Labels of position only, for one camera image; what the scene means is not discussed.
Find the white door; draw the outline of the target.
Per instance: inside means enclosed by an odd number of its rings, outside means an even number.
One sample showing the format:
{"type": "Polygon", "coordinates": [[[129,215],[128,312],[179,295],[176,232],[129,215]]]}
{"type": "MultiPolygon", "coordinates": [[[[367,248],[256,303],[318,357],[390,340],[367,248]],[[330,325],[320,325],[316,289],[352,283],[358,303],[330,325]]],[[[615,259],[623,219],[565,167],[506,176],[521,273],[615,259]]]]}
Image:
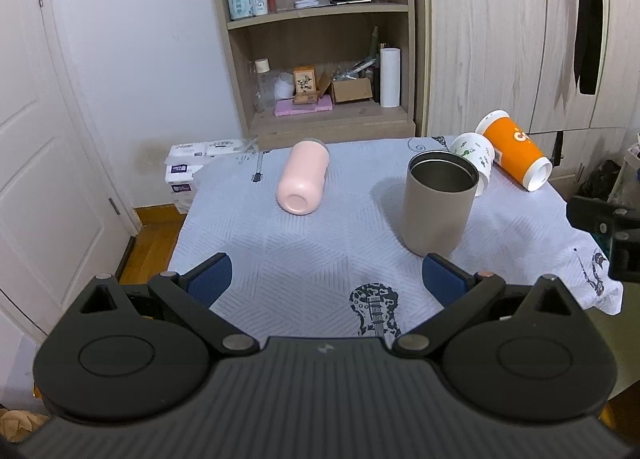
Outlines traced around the white door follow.
{"type": "Polygon", "coordinates": [[[55,68],[42,0],[1,0],[1,305],[41,341],[130,234],[55,68]]]}

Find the small cardboard box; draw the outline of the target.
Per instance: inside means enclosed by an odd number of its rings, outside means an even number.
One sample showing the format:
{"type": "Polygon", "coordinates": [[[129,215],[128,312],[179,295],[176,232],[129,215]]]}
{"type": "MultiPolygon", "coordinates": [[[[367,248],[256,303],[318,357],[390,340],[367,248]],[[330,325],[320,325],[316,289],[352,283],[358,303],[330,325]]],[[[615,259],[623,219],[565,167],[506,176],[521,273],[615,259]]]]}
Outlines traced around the small cardboard box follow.
{"type": "Polygon", "coordinates": [[[317,86],[320,96],[330,95],[334,104],[367,101],[373,97],[368,78],[332,80],[329,72],[323,71],[317,80],[317,86]]]}

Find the pink flat box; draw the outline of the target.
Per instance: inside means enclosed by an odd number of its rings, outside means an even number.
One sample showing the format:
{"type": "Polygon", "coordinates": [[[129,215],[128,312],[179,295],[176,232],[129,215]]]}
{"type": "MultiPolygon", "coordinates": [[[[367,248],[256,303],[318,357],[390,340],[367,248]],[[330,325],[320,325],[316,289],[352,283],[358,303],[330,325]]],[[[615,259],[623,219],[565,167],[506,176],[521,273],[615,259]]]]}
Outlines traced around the pink flat box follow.
{"type": "Polygon", "coordinates": [[[292,98],[277,101],[273,113],[276,117],[285,117],[314,114],[315,112],[330,112],[332,109],[333,102],[331,96],[324,95],[318,102],[310,104],[295,104],[292,98]]]}

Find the wooden wardrobe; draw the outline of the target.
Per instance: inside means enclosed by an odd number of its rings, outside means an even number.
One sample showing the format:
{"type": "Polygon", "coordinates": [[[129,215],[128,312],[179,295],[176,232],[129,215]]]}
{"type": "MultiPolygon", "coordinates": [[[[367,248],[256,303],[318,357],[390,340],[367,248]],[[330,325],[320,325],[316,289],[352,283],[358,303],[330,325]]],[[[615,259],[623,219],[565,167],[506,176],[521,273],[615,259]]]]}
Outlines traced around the wooden wardrobe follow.
{"type": "Polygon", "coordinates": [[[454,135],[502,109],[570,195],[639,115],[639,0],[603,0],[596,92],[574,77],[579,0],[416,0],[416,130],[454,135]]]}

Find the wooden shelf unit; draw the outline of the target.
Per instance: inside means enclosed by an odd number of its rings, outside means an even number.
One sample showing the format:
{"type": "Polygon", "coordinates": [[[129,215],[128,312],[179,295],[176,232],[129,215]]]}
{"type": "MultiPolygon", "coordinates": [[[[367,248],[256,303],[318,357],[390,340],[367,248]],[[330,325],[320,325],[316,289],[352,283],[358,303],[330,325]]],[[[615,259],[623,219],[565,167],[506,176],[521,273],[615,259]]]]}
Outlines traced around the wooden shelf unit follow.
{"type": "Polygon", "coordinates": [[[290,147],[304,138],[336,143],[416,133],[415,0],[276,0],[273,13],[240,20],[230,19],[228,0],[214,2],[241,128],[260,148],[290,147]],[[314,66],[322,75],[363,60],[373,36],[401,50],[398,107],[367,100],[292,117],[256,112],[255,60],[267,58],[275,72],[314,66]]]}

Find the taupe metal tumbler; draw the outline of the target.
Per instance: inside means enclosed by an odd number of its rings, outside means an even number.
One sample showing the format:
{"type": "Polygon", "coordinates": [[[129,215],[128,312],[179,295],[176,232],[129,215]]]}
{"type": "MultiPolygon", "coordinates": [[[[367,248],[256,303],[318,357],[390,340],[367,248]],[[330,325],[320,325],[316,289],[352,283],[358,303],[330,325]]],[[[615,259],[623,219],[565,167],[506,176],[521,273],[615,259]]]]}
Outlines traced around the taupe metal tumbler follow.
{"type": "Polygon", "coordinates": [[[446,257],[457,248],[468,222],[480,173],[470,161],[443,150],[408,163],[400,237],[420,257],[446,257]]]}

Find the white paper towel roll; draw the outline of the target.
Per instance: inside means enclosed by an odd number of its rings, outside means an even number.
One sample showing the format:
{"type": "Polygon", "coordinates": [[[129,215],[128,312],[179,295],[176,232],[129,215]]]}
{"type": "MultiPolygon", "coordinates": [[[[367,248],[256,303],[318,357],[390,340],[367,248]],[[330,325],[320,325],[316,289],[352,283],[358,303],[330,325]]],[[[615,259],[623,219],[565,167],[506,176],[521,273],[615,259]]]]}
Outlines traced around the white paper towel roll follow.
{"type": "Polygon", "coordinates": [[[384,48],[381,50],[380,104],[383,108],[399,106],[400,62],[400,49],[384,48]]]}

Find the white patterned tablecloth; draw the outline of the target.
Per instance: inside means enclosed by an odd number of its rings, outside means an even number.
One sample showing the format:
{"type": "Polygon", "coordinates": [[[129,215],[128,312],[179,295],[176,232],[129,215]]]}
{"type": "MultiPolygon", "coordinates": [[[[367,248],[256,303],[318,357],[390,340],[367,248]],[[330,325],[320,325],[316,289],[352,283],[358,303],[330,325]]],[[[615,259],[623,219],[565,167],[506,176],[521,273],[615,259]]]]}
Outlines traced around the white patterned tablecloth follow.
{"type": "MultiPolygon", "coordinates": [[[[439,147],[434,138],[331,145],[321,204],[306,216],[277,203],[286,150],[216,158],[196,173],[169,266],[185,273],[226,253],[232,280],[213,311],[258,340],[394,338],[440,309],[423,285],[420,257],[399,238],[408,162],[439,147]]],[[[551,273],[584,309],[615,315],[623,306],[623,285],[608,277],[597,242],[567,222],[556,190],[526,192],[498,169],[473,202],[451,261],[517,285],[551,273]]]]}

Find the tissue pack stack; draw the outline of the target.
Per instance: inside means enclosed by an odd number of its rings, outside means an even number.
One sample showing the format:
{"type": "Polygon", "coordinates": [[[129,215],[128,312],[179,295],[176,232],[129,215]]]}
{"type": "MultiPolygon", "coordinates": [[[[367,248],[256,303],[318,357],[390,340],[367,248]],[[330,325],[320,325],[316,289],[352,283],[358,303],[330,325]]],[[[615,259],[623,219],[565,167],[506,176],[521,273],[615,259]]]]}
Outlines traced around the tissue pack stack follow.
{"type": "Polygon", "coordinates": [[[172,145],[165,159],[165,183],[180,214],[188,213],[196,194],[195,175],[214,159],[243,153],[246,141],[220,140],[172,145]]]}

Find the clear bottle beige cap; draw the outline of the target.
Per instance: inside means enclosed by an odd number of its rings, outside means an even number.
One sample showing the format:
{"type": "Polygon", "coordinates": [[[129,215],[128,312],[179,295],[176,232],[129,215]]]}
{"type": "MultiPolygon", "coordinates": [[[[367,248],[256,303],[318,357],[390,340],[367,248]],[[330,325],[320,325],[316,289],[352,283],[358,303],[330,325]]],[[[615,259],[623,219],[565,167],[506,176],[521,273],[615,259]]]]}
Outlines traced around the clear bottle beige cap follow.
{"type": "Polygon", "coordinates": [[[273,106],[272,72],[267,58],[254,61],[254,77],[256,112],[265,112],[273,106]]]}

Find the orange paper cup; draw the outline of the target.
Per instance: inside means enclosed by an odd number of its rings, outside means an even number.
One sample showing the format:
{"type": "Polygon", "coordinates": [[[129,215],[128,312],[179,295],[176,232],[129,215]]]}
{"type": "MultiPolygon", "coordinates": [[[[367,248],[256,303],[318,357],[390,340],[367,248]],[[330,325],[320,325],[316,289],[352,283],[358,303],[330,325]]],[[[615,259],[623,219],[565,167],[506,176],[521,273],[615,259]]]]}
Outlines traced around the orange paper cup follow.
{"type": "Polygon", "coordinates": [[[504,110],[489,112],[475,129],[495,149],[495,161],[529,193],[547,183],[552,163],[504,110]]]}

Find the white floral paper cup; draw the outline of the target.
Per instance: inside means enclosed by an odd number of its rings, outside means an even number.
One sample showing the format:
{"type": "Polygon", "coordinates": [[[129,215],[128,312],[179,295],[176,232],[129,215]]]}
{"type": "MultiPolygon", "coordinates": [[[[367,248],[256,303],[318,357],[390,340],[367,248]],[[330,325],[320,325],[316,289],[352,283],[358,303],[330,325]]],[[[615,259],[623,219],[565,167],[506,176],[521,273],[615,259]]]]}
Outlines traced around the white floral paper cup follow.
{"type": "Polygon", "coordinates": [[[480,180],[475,192],[480,197],[486,190],[490,180],[492,165],[495,161],[495,148],[484,135],[470,132],[457,136],[450,144],[449,150],[473,164],[480,180]]]}

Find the floral wooden box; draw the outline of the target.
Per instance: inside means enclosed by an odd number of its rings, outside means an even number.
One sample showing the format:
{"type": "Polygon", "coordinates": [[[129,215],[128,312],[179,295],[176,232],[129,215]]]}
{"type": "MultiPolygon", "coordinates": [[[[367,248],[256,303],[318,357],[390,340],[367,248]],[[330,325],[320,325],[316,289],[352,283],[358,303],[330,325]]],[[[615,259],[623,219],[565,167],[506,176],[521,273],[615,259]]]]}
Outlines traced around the floral wooden box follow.
{"type": "Polygon", "coordinates": [[[297,66],[293,70],[295,105],[312,104],[318,101],[318,88],[314,66],[297,66]]]}

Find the pink tumbler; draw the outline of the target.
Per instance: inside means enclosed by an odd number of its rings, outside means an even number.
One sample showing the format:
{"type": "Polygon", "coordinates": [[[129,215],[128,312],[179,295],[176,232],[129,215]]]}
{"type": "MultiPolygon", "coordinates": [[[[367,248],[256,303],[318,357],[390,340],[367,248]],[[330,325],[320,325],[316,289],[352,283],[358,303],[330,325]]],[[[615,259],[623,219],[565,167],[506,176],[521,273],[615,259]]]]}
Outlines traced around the pink tumbler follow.
{"type": "Polygon", "coordinates": [[[278,184],[279,206],[294,216],[316,211],[322,200],[329,162],[329,150],[322,142],[309,138],[296,143],[278,184]]]}

